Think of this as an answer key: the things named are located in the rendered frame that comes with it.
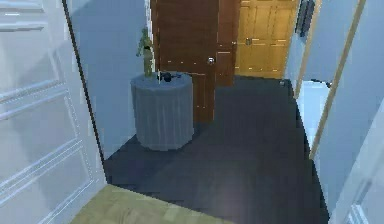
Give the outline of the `round grey cloth-covered table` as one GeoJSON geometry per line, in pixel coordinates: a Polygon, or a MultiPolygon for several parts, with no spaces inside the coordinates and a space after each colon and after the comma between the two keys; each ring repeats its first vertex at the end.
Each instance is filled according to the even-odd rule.
{"type": "Polygon", "coordinates": [[[178,150],[192,140],[193,83],[185,73],[171,72],[170,82],[138,76],[131,80],[136,137],[155,151],[178,150]]]}

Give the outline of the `small black object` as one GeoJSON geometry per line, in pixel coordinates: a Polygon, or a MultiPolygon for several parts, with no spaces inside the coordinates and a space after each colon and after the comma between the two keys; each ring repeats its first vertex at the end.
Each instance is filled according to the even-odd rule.
{"type": "Polygon", "coordinates": [[[157,79],[159,81],[164,80],[165,82],[171,82],[173,78],[180,78],[181,75],[177,73],[171,72],[159,72],[157,75],[157,79]]]}

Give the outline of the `dark brown room door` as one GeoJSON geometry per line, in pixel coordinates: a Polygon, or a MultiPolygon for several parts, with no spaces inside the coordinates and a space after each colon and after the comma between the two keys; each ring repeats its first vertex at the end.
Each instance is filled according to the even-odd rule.
{"type": "Polygon", "coordinates": [[[239,6],[240,0],[150,0],[156,68],[192,77],[196,122],[214,120],[215,89],[233,84],[239,6]]]}

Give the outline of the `green house plant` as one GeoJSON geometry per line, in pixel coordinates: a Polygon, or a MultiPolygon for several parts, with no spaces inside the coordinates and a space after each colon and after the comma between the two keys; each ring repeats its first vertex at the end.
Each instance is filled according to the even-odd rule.
{"type": "Polygon", "coordinates": [[[142,36],[138,44],[138,50],[136,53],[137,57],[143,57],[143,66],[144,66],[144,76],[152,76],[152,60],[153,60],[153,43],[148,34],[148,28],[144,27],[141,31],[142,36]]]}

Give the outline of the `light brown panelled door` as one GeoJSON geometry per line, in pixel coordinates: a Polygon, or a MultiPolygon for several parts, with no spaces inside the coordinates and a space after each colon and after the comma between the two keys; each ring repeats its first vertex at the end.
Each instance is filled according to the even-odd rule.
{"type": "Polygon", "coordinates": [[[236,75],[283,78],[298,6],[299,0],[240,0],[236,75]]]}

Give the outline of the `white panelled room door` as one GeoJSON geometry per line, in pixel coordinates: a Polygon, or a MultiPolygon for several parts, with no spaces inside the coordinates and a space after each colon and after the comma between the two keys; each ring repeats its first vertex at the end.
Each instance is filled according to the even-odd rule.
{"type": "Polygon", "coordinates": [[[0,224],[70,224],[105,184],[62,0],[0,0],[0,224]]]}

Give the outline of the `dark framed wall picture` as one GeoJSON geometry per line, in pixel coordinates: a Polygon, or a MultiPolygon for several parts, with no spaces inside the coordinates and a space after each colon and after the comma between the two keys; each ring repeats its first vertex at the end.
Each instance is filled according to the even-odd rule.
{"type": "Polygon", "coordinates": [[[295,28],[295,32],[300,37],[304,37],[310,28],[314,8],[314,0],[301,0],[295,28]]]}

